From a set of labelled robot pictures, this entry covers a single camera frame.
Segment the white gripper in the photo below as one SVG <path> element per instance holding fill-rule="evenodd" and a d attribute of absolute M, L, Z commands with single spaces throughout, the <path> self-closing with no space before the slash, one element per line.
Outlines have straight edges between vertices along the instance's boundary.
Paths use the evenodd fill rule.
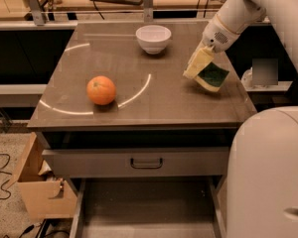
<path fill-rule="evenodd" d="M 206 25 L 203 35 L 203 47 L 198 47 L 188 61 L 183 76 L 195 78 L 215 56 L 226 51 L 240 36 L 242 23 L 233 17 L 222 18 L 216 14 Z"/>

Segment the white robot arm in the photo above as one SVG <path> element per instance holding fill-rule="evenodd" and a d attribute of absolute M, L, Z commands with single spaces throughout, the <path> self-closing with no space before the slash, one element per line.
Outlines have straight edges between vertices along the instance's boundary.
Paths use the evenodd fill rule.
<path fill-rule="evenodd" d="M 298 0 L 226 0 L 184 72 L 197 79 L 250 24 L 268 18 L 298 73 Z M 298 106 L 247 119 L 230 148 L 226 238 L 298 238 Z"/>

